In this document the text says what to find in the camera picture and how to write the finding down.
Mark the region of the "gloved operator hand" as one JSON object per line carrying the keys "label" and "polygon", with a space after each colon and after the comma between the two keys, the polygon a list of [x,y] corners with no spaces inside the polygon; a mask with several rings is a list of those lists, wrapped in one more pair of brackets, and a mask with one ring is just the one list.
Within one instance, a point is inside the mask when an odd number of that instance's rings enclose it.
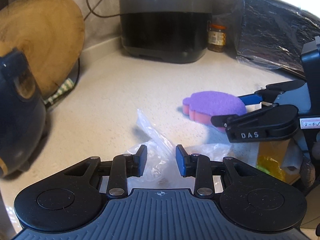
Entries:
{"label": "gloved operator hand", "polygon": [[307,195],[319,185],[319,129],[304,129],[298,146],[303,152],[301,191]]}

